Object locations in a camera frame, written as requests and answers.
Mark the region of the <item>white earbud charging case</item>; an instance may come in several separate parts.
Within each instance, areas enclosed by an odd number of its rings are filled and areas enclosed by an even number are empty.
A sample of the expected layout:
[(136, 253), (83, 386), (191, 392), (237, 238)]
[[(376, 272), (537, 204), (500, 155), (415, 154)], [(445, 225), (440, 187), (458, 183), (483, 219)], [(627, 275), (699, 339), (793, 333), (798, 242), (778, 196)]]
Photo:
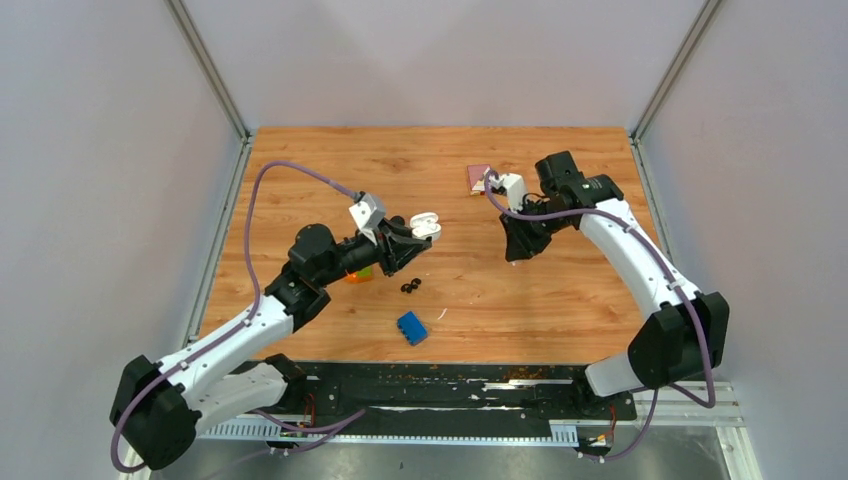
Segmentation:
[(419, 240), (435, 242), (442, 233), (439, 215), (435, 212), (423, 212), (412, 216), (409, 220), (412, 236)]

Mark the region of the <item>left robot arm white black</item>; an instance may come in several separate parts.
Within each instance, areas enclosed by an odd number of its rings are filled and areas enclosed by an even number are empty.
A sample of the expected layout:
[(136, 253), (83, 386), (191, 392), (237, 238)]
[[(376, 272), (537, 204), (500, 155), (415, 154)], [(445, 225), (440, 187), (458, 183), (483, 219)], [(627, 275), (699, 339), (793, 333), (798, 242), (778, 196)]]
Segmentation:
[(305, 326), (329, 304), (327, 286), (372, 265), (391, 276), (430, 249), (441, 234), (434, 212), (382, 219), (370, 233), (335, 240), (323, 224), (296, 235), (281, 273), (254, 301), (196, 343), (151, 361), (140, 355), (121, 375), (110, 411), (114, 426), (110, 455), (117, 470), (120, 442), (161, 470), (180, 458), (211, 428), (251, 410), (270, 406), (298, 411), (306, 400), (303, 372), (282, 354), (239, 372), (254, 354)]

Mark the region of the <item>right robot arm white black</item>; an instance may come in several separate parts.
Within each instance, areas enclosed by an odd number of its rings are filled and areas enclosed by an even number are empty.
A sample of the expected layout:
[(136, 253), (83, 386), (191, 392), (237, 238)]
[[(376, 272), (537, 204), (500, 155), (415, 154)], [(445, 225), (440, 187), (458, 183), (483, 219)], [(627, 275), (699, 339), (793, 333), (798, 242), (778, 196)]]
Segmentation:
[(644, 319), (624, 352), (586, 367), (584, 381), (570, 392), (575, 411), (596, 417), (611, 396), (675, 386), (696, 374), (708, 384), (703, 404), (713, 404), (713, 370), (723, 360), (730, 316), (724, 296), (705, 293), (686, 279), (640, 226), (609, 176), (586, 176), (568, 151), (538, 161), (535, 170), (542, 192), (537, 199), (519, 174), (489, 170), (482, 177), (489, 200), (496, 195), (507, 200), (499, 208), (506, 260), (529, 260), (554, 234), (572, 227), (603, 253)]

